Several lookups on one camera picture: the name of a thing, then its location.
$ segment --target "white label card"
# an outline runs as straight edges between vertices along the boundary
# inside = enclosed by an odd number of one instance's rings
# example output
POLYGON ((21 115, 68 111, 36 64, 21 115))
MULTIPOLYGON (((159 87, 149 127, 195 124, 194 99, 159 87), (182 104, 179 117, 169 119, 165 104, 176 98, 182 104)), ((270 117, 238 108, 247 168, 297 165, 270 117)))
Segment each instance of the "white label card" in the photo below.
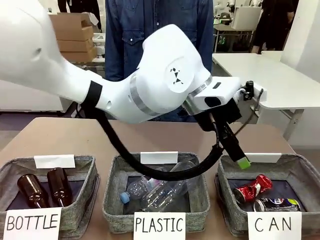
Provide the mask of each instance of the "white label card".
POLYGON ((244 153, 250 162, 254 163, 276 163, 281 158, 282 153, 244 153))
POLYGON ((35 167, 37 169, 54 169, 54 168, 64 168, 70 169, 75 168, 75 155, 65 154, 65 155, 43 155, 34 156, 35 167))
POLYGON ((140 153, 142 164, 177 164, 177 151, 144 151, 140 153))
POLYGON ((59 237, 61 207, 8 210, 3 240, 45 239, 59 237))
POLYGON ((133 240, 185 240, 185 212, 135 212, 133 240))
POLYGON ((249 240, 301 240, 300 211, 248 212, 249 240))

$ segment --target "brown glass bottle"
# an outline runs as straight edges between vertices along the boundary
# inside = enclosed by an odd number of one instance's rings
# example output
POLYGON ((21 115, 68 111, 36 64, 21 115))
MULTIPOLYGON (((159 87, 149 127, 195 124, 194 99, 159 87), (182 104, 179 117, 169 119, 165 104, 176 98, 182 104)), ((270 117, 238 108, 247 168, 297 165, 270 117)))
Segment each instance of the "brown glass bottle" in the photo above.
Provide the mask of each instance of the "brown glass bottle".
POLYGON ((50 208, 48 193, 35 175, 25 174, 18 179, 16 184, 30 208, 50 208))
POLYGON ((52 201, 59 207, 72 204, 72 191, 68 182, 66 171, 57 167, 47 173, 52 201))

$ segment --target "clear plastic bottle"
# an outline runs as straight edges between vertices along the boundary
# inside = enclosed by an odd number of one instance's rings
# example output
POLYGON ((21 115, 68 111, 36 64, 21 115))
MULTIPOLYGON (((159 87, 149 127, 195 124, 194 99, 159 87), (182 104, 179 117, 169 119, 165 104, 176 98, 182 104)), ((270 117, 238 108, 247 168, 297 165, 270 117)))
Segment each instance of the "clear plastic bottle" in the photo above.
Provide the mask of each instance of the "clear plastic bottle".
MULTIPOLYGON (((158 167, 158 171, 165 172, 164 167, 158 167)), ((126 204, 130 200, 141 199, 146 193, 150 192, 155 186, 162 184, 163 181, 153 178, 147 179, 146 176, 142 176, 139 180, 130 183, 127 190, 120 194, 121 201, 126 204)))
MULTIPOLYGON (((191 161, 179 162, 171 172, 183 171, 194 167, 191 161)), ((164 212, 168 205, 174 203, 177 197, 183 196, 187 191, 194 189, 199 176, 181 181, 167 181, 154 187, 141 199, 143 212, 164 212)))

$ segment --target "wooden table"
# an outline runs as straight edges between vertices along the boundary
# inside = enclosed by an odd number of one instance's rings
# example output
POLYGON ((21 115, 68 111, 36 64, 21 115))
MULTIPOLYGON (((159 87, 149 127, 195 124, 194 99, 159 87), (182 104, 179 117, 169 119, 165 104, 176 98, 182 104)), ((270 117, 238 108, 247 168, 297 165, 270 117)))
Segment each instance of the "wooden table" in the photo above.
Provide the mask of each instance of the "wooden table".
MULTIPOLYGON (((128 125, 111 121, 120 139, 131 152, 179 151, 194 152, 200 159, 207 156, 215 143, 215 134, 203 132, 197 123, 145 122, 128 125)), ((231 125, 233 130, 239 123, 231 125)), ((247 153, 293 153, 281 133, 272 126, 248 125, 238 135, 247 153)), ((108 137, 95 120, 78 118, 36 118, 1 152, 0 166, 12 158, 34 155, 93 155, 101 176, 97 199, 84 240, 130 240, 132 233, 111 234, 102 214, 102 201, 112 159, 117 155, 108 137)), ((211 208, 206 229, 190 233, 188 240, 234 240, 216 203, 214 176, 217 164, 205 173, 211 208)))

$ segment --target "denim shirt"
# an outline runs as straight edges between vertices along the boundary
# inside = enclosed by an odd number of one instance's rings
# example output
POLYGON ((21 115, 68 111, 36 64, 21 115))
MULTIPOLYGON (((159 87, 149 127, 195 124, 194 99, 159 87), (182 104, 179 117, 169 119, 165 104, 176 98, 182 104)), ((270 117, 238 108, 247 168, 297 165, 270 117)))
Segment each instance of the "denim shirt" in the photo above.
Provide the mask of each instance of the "denim shirt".
POLYGON ((106 0, 106 16, 105 79, 117 82, 132 74, 143 41, 169 24, 187 35, 211 72, 213 0, 106 0))

